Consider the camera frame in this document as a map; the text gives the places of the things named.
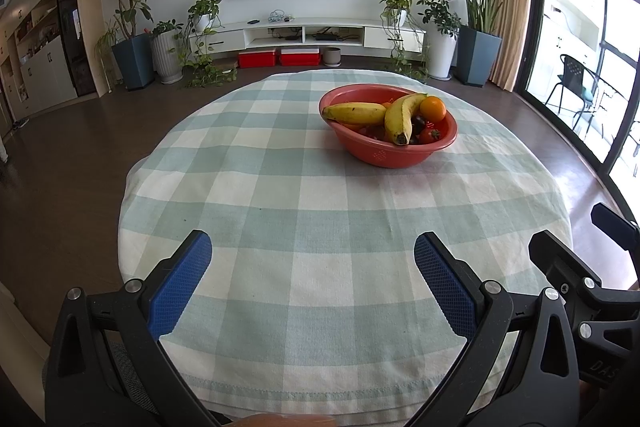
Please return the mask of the person's left hand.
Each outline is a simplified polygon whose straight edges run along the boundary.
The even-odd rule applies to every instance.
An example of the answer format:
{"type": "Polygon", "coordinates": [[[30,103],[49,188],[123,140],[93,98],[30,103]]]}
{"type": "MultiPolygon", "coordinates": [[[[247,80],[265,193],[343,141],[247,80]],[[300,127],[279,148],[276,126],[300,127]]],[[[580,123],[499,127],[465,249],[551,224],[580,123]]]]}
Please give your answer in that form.
{"type": "Polygon", "coordinates": [[[336,421],[324,415],[257,414],[234,421],[231,427],[336,427],[336,421]]]}

